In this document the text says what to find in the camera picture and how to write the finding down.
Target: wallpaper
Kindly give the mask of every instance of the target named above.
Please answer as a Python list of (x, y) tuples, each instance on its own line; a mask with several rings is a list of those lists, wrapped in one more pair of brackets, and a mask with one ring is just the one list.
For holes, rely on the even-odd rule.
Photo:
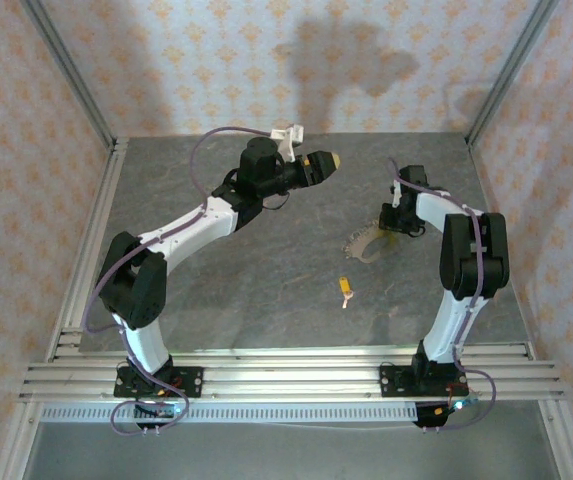
[(46, 0), (117, 135), (466, 130), (536, 0)]
[(42, 360), (106, 152), (34, 26), (0, 0), (0, 446)]
[(477, 151), (507, 215), (511, 275), (540, 355), (573, 386), (573, 2), (560, 2)]

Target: wall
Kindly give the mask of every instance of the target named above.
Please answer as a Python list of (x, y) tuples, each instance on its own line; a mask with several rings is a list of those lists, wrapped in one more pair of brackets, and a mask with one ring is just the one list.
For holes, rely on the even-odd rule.
[(106, 152), (19, 1), (0, 0), (0, 444), (42, 360)]
[(507, 215), (511, 274), (536, 348), (561, 361), (573, 386), (573, 2), (559, 3), (476, 153)]
[(138, 136), (466, 130), (536, 1), (45, 4), (112, 131)]

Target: floor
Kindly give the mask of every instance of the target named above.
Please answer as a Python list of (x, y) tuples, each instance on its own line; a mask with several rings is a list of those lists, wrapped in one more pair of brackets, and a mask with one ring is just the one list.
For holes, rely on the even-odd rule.
[[(202, 147), (197, 174), (208, 191), (236, 166), (248, 138), (219, 136)], [(199, 204), (187, 174), (194, 142), (195, 137), (130, 140), (100, 258), (115, 234), (152, 230)], [(406, 345), (417, 344), (430, 330), (443, 291), (436, 230), (429, 227), (416, 239), (396, 235), (375, 241), (361, 255), (365, 261), (376, 258), (370, 263), (347, 252), (352, 248), (351, 254), (360, 256), (364, 237), (376, 231), (372, 222), (381, 204), (391, 201), (385, 168), (391, 155), (400, 166), (424, 165), (431, 185), (483, 208), (463, 137), (311, 135), (298, 150), (335, 151), (341, 168), (321, 185), (294, 191), (283, 208), (264, 211), (173, 272), (160, 319), (171, 350)], [(355, 292), (345, 310), (340, 276), (348, 277)], [(111, 321), (97, 302), (91, 322)], [(473, 343), (525, 339), (510, 286), (485, 307), (469, 336)], [(81, 348), (122, 350), (114, 331), (85, 336)]]
[(558, 478), (536, 402), (499, 403), (483, 422), (455, 432), (369, 426), (188, 423), (159, 437), (123, 438), (106, 424), (42, 424), (24, 479)]

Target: white clip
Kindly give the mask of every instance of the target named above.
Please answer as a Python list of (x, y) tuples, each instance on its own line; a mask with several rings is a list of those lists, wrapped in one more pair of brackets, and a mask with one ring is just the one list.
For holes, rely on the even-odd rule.
[(393, 180), (393, 208), (399, 207), (402, 199), (402, 186), (397, 180)]
[(284, 159), (284, 162), (294, 162), (295, 152), (293, 146), (297, 147), (304, 141), (304, 127), (293, 124), (286, 130), (273, 129), (270, 132), (270, 138), (280, 141), (277, 151)]

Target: yellow object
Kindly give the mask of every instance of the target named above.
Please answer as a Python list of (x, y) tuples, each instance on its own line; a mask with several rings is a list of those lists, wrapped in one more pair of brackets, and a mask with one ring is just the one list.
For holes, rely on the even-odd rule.
[(339, 277), (339, 288), (342, 289), (344, 295), (349, 294), (352, 290), (350, 289), (350, 283), (346, 277)]

